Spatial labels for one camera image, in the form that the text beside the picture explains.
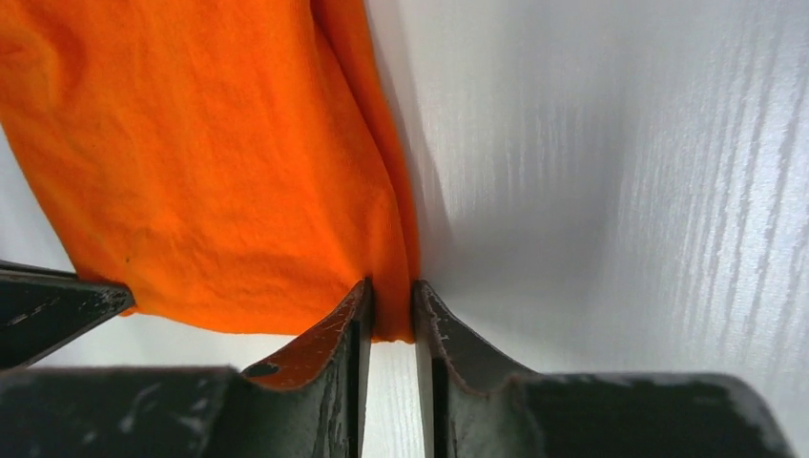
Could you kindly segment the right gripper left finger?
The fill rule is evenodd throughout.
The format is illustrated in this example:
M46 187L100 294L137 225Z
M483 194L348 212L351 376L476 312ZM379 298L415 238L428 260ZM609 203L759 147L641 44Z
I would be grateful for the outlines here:
M243 370L46 367L1 375L5 457L358 457L374 292Z

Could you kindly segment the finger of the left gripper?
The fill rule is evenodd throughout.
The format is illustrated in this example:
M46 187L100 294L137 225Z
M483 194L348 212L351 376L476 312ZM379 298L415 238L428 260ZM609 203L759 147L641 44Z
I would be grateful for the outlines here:
M134 305L125 285L1 262L1 368L26 367Z

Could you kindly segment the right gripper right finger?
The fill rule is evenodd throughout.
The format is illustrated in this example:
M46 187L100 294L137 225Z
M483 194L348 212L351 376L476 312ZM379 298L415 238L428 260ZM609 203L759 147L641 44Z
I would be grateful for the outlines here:
M790 457L761 396L719 373L539 373L411 296L429 457Z

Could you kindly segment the orange t-shirt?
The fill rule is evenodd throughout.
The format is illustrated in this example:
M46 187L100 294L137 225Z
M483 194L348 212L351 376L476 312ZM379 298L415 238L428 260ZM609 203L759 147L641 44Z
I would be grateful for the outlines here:
M78 276L296 335L358 281L411 341L405 154L361 1L5 1L1 123Z

